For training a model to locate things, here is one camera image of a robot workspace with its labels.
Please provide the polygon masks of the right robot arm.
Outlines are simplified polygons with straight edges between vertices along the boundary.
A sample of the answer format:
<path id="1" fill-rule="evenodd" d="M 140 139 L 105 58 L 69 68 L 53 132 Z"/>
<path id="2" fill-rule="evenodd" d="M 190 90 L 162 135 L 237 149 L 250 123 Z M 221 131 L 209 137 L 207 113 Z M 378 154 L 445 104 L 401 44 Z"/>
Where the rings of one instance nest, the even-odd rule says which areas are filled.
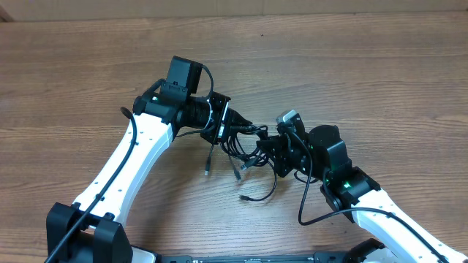
<path id="1" fill-rule="evenodd" d="M 466 262 L 467 256 L 445 245 L 411 219 L 380 184 L 353 165 L 337 126 L 321 125 L 306 131 L 301 117 L 290 111 L 277 119 L 276 136 L 257 146 L 284 177 L 292 170 L 307 176 L 306 185 L 321 181 L 320 191 L 331 213 L 302 226 L 343 214 L 372 238 L 340 257 L 341 262 Z"/>

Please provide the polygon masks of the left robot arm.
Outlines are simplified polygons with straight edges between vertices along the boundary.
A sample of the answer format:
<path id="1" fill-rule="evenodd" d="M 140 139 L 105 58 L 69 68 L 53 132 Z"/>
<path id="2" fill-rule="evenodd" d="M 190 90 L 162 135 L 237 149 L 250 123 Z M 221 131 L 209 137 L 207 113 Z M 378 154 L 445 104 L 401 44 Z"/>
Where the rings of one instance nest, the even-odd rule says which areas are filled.
<path id="1" fill-rule="evenodd" d="M 158 254 L 130 244 L 125 225 L 132 203 L 156 160 L 192 128 L 211 145 L 225 142 L 233 127 L 251 122 L 228 107 L 230 97 L 196 96 L 198 62 L 175 56 L 165 79 L 122 108 L 129 126 L 100 173 L 71 205 L 56 203 L 46 218 L 47 262 L 159 262 Z"/>

